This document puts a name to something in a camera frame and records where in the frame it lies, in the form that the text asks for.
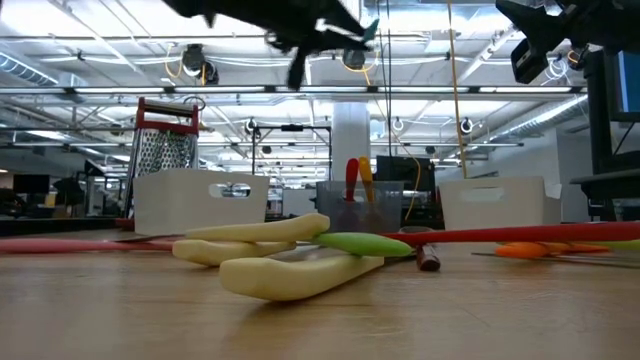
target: wooden table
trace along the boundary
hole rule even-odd
[[[169,254],[0,256],[0,359],[640,356],[640,270],[440,250],[439,274],[399,263],[293,304],[231,294]]]

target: white storage box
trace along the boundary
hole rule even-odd
[[[251,189],[245,197],[223,190]],[[136,233],[184,234],[189,229],[264,222],[269,178],[196,169],[169,169],[133,182]]]
[[[561,221],[559,190],[548,197],[542,177],[495,177],[440,184],[447,230],[552,225]]]

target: ceiling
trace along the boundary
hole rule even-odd
[[[374,0],[343,2],[363,25],[378,17]],[[204,19],[182,18],[159,0],[69,0],[64,5],[59,0],[5,0],[3,3],[0,13],[0,54],[5,59],[9,57],[28,69],[36,70],[37,74],[24,80],[24,74],[20,76],[15,69],[0,65],[4,71],[0,72],[0,85],[36,88],[42,84],[34,82],[38,78],[38,81],[55,81],[50,85],[115,89],[113,94],[83,94],[82,103],[34,93],[0,94],[3,104],[0,121],[5,127],[77,129],[82,126],[96,129],[121,125],[130,128],[136,112],[137,95],[117,95],[118,89],[200,86],[199,79],[181,71],[181,54],[188,44],[204,45],[207,60],[219,72],[221,88],[244,86],[246,90],[255,85],[282,86],[286,83],[291,58],[266,46],[262,29],[224,16],[218,16],[214,28],[209,29]],[[402,123],[398,131],[402,142],[444,143],[454,141],[456,136],[456,106],[450,91],[438,94],[427,88],[417,88],[450,87],[453,83],[445,4],[441,0],[389,0],[390,17],[387,19],[386,3],[382,3],[384,11],[380,28],[385,36],[376,39],[376,51],[367,55],[367,76],[371,85],[412,87],[411,94],[396,92],[391,102],[392,117]],[[495,10],[490,0],[456,1],[452,19],[456,32],[454,49],[459,86],[520,85],[513,80],[509,54],[523,36]],[[385,50],[383,56],[380,56],[380,49]],[[567,45],[561,45],[556,52],[566,54]],[[367,80],[364,74],[349,71],[340,60],[341,54],[333,55],[328,52],[310,57],[305,85],[357,86],[365,89]],[[568,69],[566,60],[562,59],[536,79],[527,94],[508,91],[461,94],[459,114],[476,124],[473,138],[490,136],[492,132],[541,105],[560,103],[573,96],[567,91],[539,92],[539,86],[584,85],[582,74]],[[205,142],[246,141],[244,127],[248,119],[260,125],[330,125],[335,101],[365,101],[372,120],[384,120],[386,117],[383,113],[383,97],[380,94],[367,94],[366,89],[360,94],[266,94],[253,91],[241,95],[230,90],[225,93],[198,93],[201,100],[189,99],[191,95],[156,94],[148,97],[178,104],[196,101],[198,105],[204,105],[200,116],[208,129],[201,136],[201,141]],[[5,143],[68,143],[73,139],[89,145],[92,142],[128,143],[132,139],[130,131],[120,134],[104,129],[66,131],[61,134],[31,130],[14,137],[13,133],[1,132],[0,139]],[[384,142],[386,136],[383,134],[382,138],[375,141]],[[328,156],[327,148],[311,131],[297,133],[296,136],[273,132],[269,136],[269,140],[272,139],[317,141],[319,145],[277,148],[270,157]],[[417,155],[426,156],[424,147],[413,149]],[[104,149],[99,146],[83,146],[81,150],[86,156],[102,160],[105,155],[128,153],[128,148]],[[250,148],[246,146],[235,149],[212,146],[202,147],[199,155],[210,166],[245,171],[244,163],[249,165],[250,162],[243,160],[244,155],[241,154],[247,151]],[[373,154],[378,151],[386,150],[376,147]],[[109,158],[107,161],[122,160]],[[308,170],[304,171],[317,174],[311,165],[307,165],[305,168]],[[292,169],[292,176],[288,178],[295,181],[294,174],[304,171],[301,168]]]

